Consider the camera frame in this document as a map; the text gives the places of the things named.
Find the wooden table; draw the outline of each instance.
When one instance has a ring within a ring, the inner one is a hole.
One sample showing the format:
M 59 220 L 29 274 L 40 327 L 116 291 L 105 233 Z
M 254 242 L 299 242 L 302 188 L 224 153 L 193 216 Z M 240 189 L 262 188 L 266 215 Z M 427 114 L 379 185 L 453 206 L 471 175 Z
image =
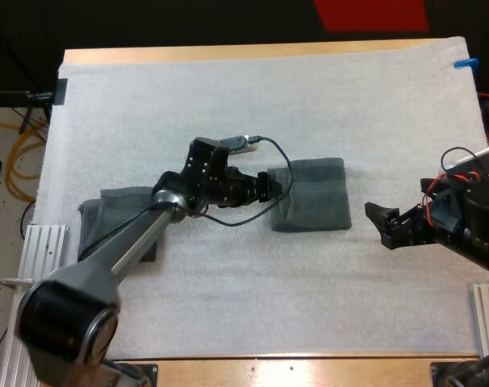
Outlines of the wooden table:
M 64 62 L 75 65 L 249 59 L 344 52 L 382 51 L 418 46 L 433 40 L 371 40 L 305 44 L 101 48 L 67 50 Z M 160 387 L 281 386 L 365 387 L 432 385 L 433 361 L 477 359 L 474 353 L 281 354 L 222 359 L 154 360 Z

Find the folded gray towel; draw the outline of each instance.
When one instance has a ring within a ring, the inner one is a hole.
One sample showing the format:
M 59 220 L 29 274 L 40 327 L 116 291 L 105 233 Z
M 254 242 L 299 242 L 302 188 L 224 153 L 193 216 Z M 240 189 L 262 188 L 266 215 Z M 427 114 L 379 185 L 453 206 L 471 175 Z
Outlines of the folded gray towel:
M 271 229 L 283 232 L 348 230 L 349 197 L 341 158 L 291 161 L 294 183 L 290 194 L 271 210 Z M 269 169 L 287 187 L 288 168 Z
M 152 187 L 127 187 L 102 189 L 100 199 L 92 199 L 80 205 L 81 232 L 78 257 L 83 250 L 112 228 L 142 211 L 151 202 Z M 154 261 L 157 244 L 144 254 L 142 261 Z

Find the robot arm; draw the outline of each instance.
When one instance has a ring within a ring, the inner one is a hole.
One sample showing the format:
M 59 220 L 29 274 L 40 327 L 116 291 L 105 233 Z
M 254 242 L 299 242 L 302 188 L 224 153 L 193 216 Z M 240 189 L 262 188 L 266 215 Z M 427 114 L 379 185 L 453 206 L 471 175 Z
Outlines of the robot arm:
M 489 148 L 446 165 L 435 179 L 421 179 L 431 198 L 404 214 L 366 203 L 366 216 L 387 248 L 439 243 L 489 270 Z
M 41 381 L 60 387 L 148 386 L 135 369 L 104 361 L 117 327 L 118 284 L 171 223 L 209 205 L 266 202 L 282 191 L 267 173 L 251 177 L 229 167 L 228 155 L 236 149 L 224 141 L 195 139 L 183 170 L 162 175 L 148 208 L 89 246 L 78 264 L 56 270 L 26 293 L 15 333 Z M 251 142 L 243 136 L 227 141 L 245 151 Z

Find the metal extrusion frame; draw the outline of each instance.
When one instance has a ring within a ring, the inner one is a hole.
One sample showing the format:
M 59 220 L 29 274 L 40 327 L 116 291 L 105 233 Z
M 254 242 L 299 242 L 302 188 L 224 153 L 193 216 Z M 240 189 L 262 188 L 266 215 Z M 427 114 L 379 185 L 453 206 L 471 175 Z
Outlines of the metal extrusion frame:
M 478 332 L 479 355 L 489 354 L 489 284 L 476 284 L 470 287 L 474 323 Z
M 18 275 L 18 280 L 22 281 L 13 280 L 17 285 L 13 295 L 2 355 L 0 387 L 36 387 L 40 385 L 27 349 L 14 335 L 15 320 L 20 300 L 26 293 L 28 284 L 44 279 L 62 265 L 62 252 L 67 230 L 67 226 L 27 226 Z

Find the floor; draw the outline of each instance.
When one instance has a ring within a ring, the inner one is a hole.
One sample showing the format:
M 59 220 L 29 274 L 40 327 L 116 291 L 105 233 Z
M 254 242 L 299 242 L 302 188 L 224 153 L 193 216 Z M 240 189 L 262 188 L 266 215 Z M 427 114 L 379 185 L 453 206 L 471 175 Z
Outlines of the floor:
M 17 111 L 24 114 L 24 108 Z M 32 118 L 39 119 L 42 116 L 41 110 L 35 110 Z M 0 108 L 0 122 L 10 123 L 20 126 L 23 119 L 12 109 Z M 19 133 L 12 129 L 0 128 L 0 160 L 2 161 L 2 171 L 0 177 L 0 278 L 16 277 L 19 270 L 19 260 L 23 247 L 23 239 L 19 231 L 19 222 L 27 202 L 12 197 L 4 184 L 4 170 L 6 158 L 16 141 Z M 38 173 L 44 157 L 44 148 L 36 148 L 24 156 L 21 156 L 16 164 L 16 170 L 22 174 Z M 36 195 L 38 179 L 33 181 L 19 181 L 17 185 L 27 194 Z M 31 210 L 25 217 L 25 224 L 31 220 Z M 6 329 L 10 309 L 11 309 L 12 290 L 0 285 L 0 339 Z M 0 366 L 4 343 L 0 345 Z

